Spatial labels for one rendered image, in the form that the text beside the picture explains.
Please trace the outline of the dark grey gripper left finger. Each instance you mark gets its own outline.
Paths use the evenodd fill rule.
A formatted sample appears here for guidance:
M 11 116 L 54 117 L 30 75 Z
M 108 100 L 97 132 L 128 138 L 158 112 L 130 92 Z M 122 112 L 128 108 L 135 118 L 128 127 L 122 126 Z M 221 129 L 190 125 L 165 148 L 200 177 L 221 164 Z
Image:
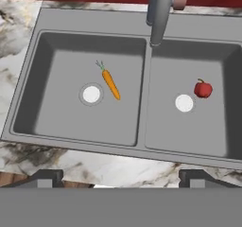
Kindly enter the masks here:
M 63 171 L 61 169 L 40 169 L 25 180 L 8 184 L 8 187 L 21 187 L 21 188 L 63 187 L 62 178 L 63 178 Z

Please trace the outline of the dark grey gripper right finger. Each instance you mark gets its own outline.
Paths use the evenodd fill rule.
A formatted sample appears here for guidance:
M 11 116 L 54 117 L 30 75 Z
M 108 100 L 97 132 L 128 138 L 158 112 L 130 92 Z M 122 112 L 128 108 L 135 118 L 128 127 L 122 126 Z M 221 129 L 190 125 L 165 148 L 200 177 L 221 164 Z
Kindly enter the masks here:
M 217 180 L 201 169 L 182 169 L 179 178 L 179 188 L 236 188 L 235 184 Z

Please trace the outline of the grey double sink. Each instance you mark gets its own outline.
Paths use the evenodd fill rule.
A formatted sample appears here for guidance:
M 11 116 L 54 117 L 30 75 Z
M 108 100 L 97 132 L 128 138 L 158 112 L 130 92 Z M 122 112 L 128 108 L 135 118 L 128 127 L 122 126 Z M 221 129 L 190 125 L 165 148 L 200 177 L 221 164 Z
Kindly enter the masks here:
M 41 9 L 3 139 L 242 169 L 242 17 L 173 14 L 149 35 L 142 12 Z

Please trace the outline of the red bell pepper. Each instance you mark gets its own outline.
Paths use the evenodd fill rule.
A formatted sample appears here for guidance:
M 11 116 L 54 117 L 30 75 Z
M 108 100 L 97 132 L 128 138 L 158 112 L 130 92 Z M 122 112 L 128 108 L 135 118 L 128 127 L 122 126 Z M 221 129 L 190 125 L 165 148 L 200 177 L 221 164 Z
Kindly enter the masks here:
M 208 98 L 213 92 L 213 87 L 210 83 L 199 79 L 194 88 L 194 94 L 199 98 Z

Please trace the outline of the orange carrot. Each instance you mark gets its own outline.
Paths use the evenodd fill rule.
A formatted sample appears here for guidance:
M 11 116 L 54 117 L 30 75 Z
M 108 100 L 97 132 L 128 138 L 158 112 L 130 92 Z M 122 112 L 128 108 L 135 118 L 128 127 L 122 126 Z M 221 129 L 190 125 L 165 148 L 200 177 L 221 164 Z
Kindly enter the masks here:
M 109 89 L 111 90 L 115 99 L 120 100 L 121 96 L 119 91 L 112 79 L 111 73 L 105 68 L 103 61 L 96 61 L 95 64 L 101 69 L 102 77 L 104 78 L 106 84 L 108 85 Z

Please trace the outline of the grey sink tap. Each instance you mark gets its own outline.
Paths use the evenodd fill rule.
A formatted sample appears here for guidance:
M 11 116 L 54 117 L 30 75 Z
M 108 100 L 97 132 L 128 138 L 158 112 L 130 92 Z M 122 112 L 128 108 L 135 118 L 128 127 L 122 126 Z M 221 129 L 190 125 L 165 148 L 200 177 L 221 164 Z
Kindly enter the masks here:
M 149 44 L 159 46 L 163 40 L 170 9 L 183 10 L 187 0 L 148 0 L 147 25 L 151 27 Z

